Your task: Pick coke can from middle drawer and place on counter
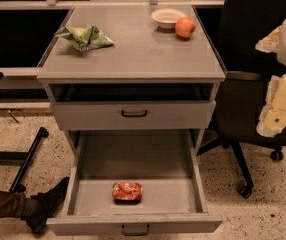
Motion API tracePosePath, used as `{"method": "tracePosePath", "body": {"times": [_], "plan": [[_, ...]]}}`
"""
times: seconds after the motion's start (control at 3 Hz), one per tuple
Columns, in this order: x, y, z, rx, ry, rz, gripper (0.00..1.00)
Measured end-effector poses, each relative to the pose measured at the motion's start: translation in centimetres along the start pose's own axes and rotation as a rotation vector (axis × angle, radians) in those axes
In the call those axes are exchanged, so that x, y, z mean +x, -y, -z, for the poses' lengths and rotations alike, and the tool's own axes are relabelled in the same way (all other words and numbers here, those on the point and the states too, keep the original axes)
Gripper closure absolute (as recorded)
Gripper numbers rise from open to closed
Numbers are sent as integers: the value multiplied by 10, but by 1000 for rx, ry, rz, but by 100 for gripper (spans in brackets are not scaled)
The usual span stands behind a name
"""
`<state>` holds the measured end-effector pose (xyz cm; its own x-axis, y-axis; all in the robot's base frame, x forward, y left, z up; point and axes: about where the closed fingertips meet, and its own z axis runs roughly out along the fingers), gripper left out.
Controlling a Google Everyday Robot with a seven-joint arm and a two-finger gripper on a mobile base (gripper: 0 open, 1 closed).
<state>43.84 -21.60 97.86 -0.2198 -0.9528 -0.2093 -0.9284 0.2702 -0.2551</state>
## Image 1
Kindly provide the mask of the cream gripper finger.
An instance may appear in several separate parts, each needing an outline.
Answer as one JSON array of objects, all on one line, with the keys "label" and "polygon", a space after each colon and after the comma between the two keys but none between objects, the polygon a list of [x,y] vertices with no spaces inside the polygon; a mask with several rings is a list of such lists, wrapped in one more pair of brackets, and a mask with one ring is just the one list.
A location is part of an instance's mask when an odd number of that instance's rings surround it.
[{"label": "cream gripper finger", "polygon": [[286,127],[286,74],[272,76],[256,131],[264,137],[274,137]]},{"label": "cream gripper finger", "polygon": [[279,35],[281,27],[278,26],[270,34],[259,40],[255,49],[264,53],[277,53],[279,46]]}]

